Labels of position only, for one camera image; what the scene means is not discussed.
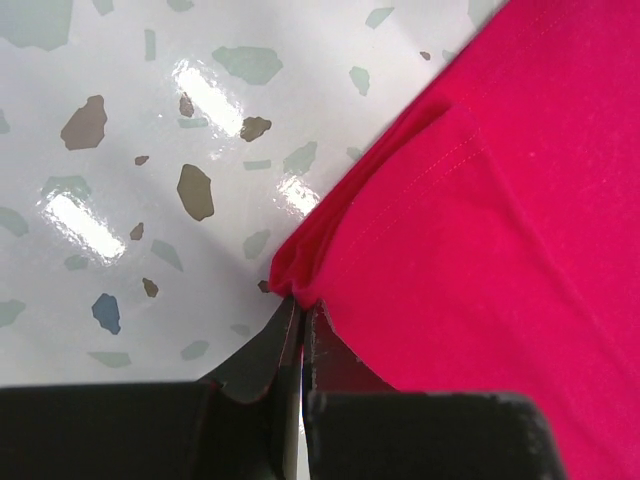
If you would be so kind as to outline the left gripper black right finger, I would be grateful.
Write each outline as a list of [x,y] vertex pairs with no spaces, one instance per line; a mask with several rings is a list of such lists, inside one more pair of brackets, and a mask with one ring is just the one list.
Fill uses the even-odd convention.
[[541,412],[511,393],[400,392],[307,313],[302,415],[313,479],[564,479]]

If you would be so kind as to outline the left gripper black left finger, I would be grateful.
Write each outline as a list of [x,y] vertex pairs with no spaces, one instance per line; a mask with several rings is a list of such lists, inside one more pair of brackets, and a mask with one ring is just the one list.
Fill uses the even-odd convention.
[[293,479],[301,310],[195,381],[6,387],[5,479]]

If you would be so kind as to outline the red t shirt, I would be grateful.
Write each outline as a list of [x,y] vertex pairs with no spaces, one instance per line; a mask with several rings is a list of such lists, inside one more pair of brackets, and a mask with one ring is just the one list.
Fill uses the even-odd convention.
[[512,391],[639,475],[639,5],[510,1],[273,258],[405,391]]

